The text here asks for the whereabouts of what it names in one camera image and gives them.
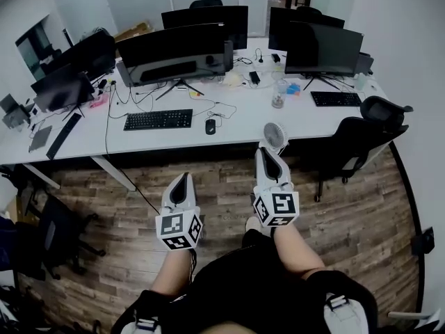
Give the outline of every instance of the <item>keyboard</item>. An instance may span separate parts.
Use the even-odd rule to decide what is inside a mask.
[[[182,129],[192,126],[192,109],[153,111],[127,116],[124,130]]]
[[[316,106],[360,106],[362,101],[357,93],[311,92]]]
[[[58,149],[63,145],[66,138],[70,134],[70,132],[74,129],[74,126],[78,123],[78,121],[81,119],[81,116],[79,114],[72,114],[72,117],[68,120],[68,122],[63,127],[62,131],[57,135],[56,140],[54,140],[53,144],[49,148],[47,152],[47,157],[49,159],[54,159],[56,156]]]

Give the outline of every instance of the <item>white desk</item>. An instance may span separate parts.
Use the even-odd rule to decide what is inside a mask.
[[[222,127],[217,128],[214,135],[206,135],[204,123],[208,117],[207,112],[194,116],[190,129],[160,129],[160,130],[140,130],[125,132],[125,117],[120,119],[110,118],[108,121],[107,149],[108,153],[137,152],[147,150],[162,150],[168,148],[187,148],[193,146],[222,145],[229,143],[257,142],[263,139],[263,128],[267,122],[279,122],[286,129],[290,139],[297,138],[318,138],[331,136],[337,130],[339,123],[348,116],[360,117],[359,108],[355,107],[317,107],[310,95],[310,91],[335,91],[333,87],[315,80],[306,91],[302,91],[299,97],[288,96],[284,108],[276,109],[271,105],[273,84],[276,79],[284,76],[289,82],[301,85],[303,89],[308,80],[299,79],[298,75],[283,75],[279,70],[284,69],[285,57],[283,52],[271,51],[267,48],[267,38],[250,38],[248,48],[238,51],[238,57],[247,57],[254,61],[254,51],[260,48],[263,53],[263,63],[254,61],[253,65],[236,63],[234,71],[244,75],[249,79],[248,72],[256,70],[259,73],[261,83],[258,88],[245,86],[226,86],[218,83],[218,78],[213,81],[208,79],[188,81],[194,88],[205,94],[204,97],[196,99],[208,99],[215,102],[224,102],[236,106],[236,113],[229,120],[222,120]],[[271,53],[278,53],[282,59],[281,67],[274,64]],[[117,81],[116,88],[122,100],[127,100],[129,89],[123,84],[120,75],[116,71],[107,76],[107,79]],[[353,81],[346,79],[346,82],[353,84]],[[141,100],[145,91],[153,90],[154,86],[142,86],[132,88],[133,97]],[[150,111],[152,100],[156,99],[168,86],[162,88],[145,98],[139,107],[145,111]],[[363,100],[371,95],[379,95],[386,98],[382,89],[373,79],[369,79],[363,92],[359,93]],[[121,116],[126,113],[138,113],[141,110],[130,100],[128,104],[117,104],[116,94],[111,105],[111,115]],[[193,115],[210,108],[212,102],[205,100],[192,100],[187,90],[173,90],[153,104],[153,111],[171,109],[193,109]],[[72,133],[68,136],[55,159],[68,159],[74,157],[92,157],[101,167],[107,170],[113,177],[119,180],[127,188],[134,190],[134,187],[118,170],[116,170],[102,155],[106,154],[105,133],[106,119],[108,115],[108,105],[104,104],[97,108],[90,109],[88,105],[82,107],[85,118],[80,119]],[[224,113],[229,116],[234,108],[217,104],[212,109],[214,113]],[[52,116],[47,119],[43,127],[53,125],[53,131],[44,148],[28,152],[31,144],[29,135],[30,129],[23,129],[22,132],[10,130],[0,144],[0,164],[24,164],[39,177],[53,186],[58,186],[42,173],[38,172],[31,162],[47,161],[46,153],[50,145],[55,140],[60,128],[65,124],[61,120],[66,113],[61,116]],[[33,120],[39,121],[46,115],[42,114]]]

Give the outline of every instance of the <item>black shorts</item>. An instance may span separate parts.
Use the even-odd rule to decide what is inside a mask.
[[[135,309],[138,317],[157,317],[162,333],[199,333],[227,321],[256,333],[329,333],[324,320],[329,293],[360,302],[369,333],[376,332],[377,304],[367,289],[339,271],[302,280],[284,268],[271,238],[249,230],[242,248],[205,266],[181,299],[144,291],[112,334],[134,321]]]

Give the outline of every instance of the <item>white fan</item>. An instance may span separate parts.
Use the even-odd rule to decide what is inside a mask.
[[[259,146],[264,146],[277,154],[281,154],[289,144],[289,137],[283,125],[275,122],[268,122],[264,126],[264,141]]]

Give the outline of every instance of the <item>shoe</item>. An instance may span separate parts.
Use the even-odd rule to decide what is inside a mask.
[[[251,216],[245,223],[245,232],[248,232],[250,229],[261,232],[261,223],[256,216]]]

